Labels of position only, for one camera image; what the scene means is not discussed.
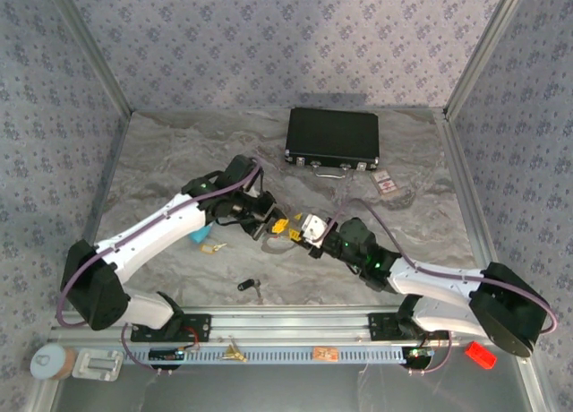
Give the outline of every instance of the red block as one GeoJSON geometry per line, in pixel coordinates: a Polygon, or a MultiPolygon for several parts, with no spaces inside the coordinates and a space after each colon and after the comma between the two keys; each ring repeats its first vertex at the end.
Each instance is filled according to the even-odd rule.
{"type": "Polygon", "coordinates": [[[477,342],[470,343],[466,348],[466,355],[484,369],[490,370],[498,357],[477,342]]]}

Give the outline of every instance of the blue floral wallpaper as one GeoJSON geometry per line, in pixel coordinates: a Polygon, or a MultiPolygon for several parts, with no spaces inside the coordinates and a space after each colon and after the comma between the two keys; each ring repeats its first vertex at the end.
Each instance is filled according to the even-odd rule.
{"type": "Polygon", "coordinates": [[[75,0],[134,110],[443,106],[499,0],[75,0]]]}
{"type": "Polygon", "coordinates": [[[573,0],[523,0],[455,119],[497,254],[554,306],[538,350],[573,410],[573,0]]]}
{"type": "Polygon", "coordinates": [[[21,410],[119,114],[51,0],[0,4],[0,410],[21,410]]]}

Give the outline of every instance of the briefcase handle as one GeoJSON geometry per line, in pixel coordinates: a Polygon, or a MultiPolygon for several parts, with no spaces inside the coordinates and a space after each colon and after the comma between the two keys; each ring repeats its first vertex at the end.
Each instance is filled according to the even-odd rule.
{"type": "Polygon", "coordinates": [[[315,176],[317,176],[317,177],[329,177],[330,179],[344,179],[346,177],[346,173],[348,173],[348,169],[350,168],[350,166],[343,164],[340,166],[340,168],[342,168],[342,170],[344,170],[344,174],[343,175],[332,175],[331,173],[319,173],[319,167],[321,166],[320,163],[313,162],[313,163],[311,163],[311,166],[312,166],[312,172],[314,173],[315,176]]]}

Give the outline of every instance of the black briefcase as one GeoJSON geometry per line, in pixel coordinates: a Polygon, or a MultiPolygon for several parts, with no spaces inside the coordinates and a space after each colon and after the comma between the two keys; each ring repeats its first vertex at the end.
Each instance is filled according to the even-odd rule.
{"type": "Polygon", "coordinates": [[[380,146],[375,114],[296,107],[290,111],[285,160],[297,166],[374,170],[380,146]]]}

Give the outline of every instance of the marble surface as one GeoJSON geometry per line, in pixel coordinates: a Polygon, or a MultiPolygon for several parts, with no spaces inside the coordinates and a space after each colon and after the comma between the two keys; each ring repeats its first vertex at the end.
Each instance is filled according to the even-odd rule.
{"type": "MultiPolygon", "coordinates": [[[[235,154],[263,160],[265,189],[287,214],[326,217],[341,202],[360,196],[388,221],[413,258],[450,267],[474,267],[466,230],[446,166],[434,115],[429,109],[378,110],[381,167],[400,187],[383,201],[369,173],[342,180],[318,178],[309,167],[283,158],[288,109],[264,111],[135,113],[107,197],[98,240],[124,231],[163,206],[190,179],[224,169],[235,154]]],[[[391,248],[381,228],[362,207],[342,219],[361,217],[391,248]]],[[[257,305],[253,289],[237,284],[261,280],[265,305],[396,305],[402,296],[376,293],[344,264],[314,260],[296,247],[281,255],[265,252],[238,226],[214,226],[209,244],[227,243],[214,255],[184,237],[145,264],[128,282],[144,291],[164,291],[180,305],[257,305]]],[[[285,243],[270,244],[276,247],[285,243]]]]}

